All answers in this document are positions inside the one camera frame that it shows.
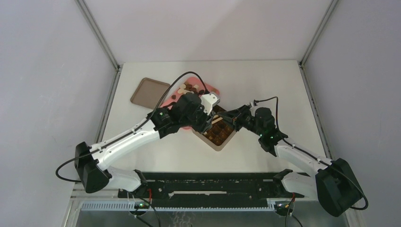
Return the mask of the gold chocolate box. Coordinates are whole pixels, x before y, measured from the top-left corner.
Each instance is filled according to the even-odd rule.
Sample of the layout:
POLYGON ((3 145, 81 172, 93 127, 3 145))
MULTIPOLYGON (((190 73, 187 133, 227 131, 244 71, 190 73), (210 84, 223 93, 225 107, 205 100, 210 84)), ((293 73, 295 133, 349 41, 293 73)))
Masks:
MULTIPOLYGON (((216 114, 225 111, 225 109, 219 105, 213 107, 213 110, 216 114)), ((205 135, 195 130, 192 130, 192 132, 215 151, 221 151, 236 134, 236 131, 223 120, 214 124, 205 135)))

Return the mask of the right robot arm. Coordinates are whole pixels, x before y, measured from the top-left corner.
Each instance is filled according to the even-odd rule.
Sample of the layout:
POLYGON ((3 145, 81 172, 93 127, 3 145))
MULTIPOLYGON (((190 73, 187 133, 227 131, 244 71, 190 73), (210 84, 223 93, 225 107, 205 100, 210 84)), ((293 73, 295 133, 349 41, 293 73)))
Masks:
POLYGON ((347 161, 332 160, 299 147, 279 130, 269 108, 243 105, 219 112, 218 116, 235 131, 245 128, 258 135, 264 151, 302 170, 302 175, 289 169, 280 172, 273 184, 276 195, 285 197, 293 192, 317 200, 334 217, 355 209, 359 200, 367 200, 347 161))

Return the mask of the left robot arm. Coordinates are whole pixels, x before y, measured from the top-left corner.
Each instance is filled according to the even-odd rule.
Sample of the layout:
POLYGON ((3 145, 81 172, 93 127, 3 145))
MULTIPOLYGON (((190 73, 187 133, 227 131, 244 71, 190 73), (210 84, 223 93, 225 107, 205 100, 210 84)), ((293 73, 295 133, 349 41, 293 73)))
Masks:
POLYGON ((144 196, 148 185, 142 173, 118 169, 112 167, 112 163, 184 127, 204 133, 212 126, 213 107, 219 102, 219 96, 213 92, 201 96, 187 93, 177 102, 157 108, 140 123, 111 139, 93 145, 78 144, 74 167, 85 192, 95 193, 108 187, 129 191, 136 197, 144 196))

